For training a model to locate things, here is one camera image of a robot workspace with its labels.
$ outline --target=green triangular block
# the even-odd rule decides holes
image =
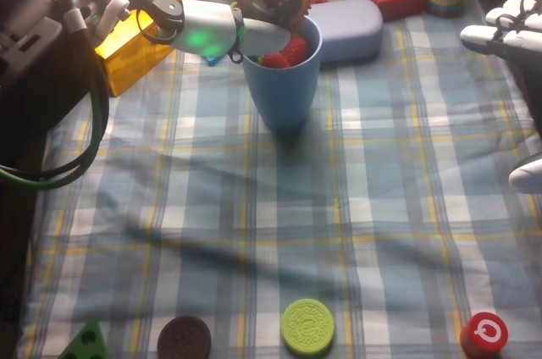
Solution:
[[[110,359],[98,321],[85,325],[58,359]]]

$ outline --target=plaid tablecloth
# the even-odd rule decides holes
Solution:
[[[97,319],[115,359],[156,358],[173,317],[211,358],[286,358],[281,313],[335,317],[332,358],[459,358],[496,312],[505,358],[542,356],[540,198],[507,184],[539,137],[505,66],[461,47],[482,23],[385,25],[370,64],[323,66],[297,144],[274,140],[242,68],[175,52],[122,97],[83,179],[41,197],[19,357],[56,357]],[[47,165],[88,141],[88,102]]]

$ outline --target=red cap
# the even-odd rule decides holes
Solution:
[[[489,359],[506,345],[508,329],[495,314],[479,312],[462,329],[460,340],[463,350],[472,359]]]

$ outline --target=blue cup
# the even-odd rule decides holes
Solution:
[[[307,16],[299,31],[313,50],[303,63],[288,69],[269,69],[249,58],[242,63],[252,100],[271,130],[298,130],[307,122],[311,110],[320,70],[322,33]]]

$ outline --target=oreo cookie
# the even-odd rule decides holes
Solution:
[[[207,359],[210,352],[211,332],[200,318],[172,319],[158,336],[159,359]]]

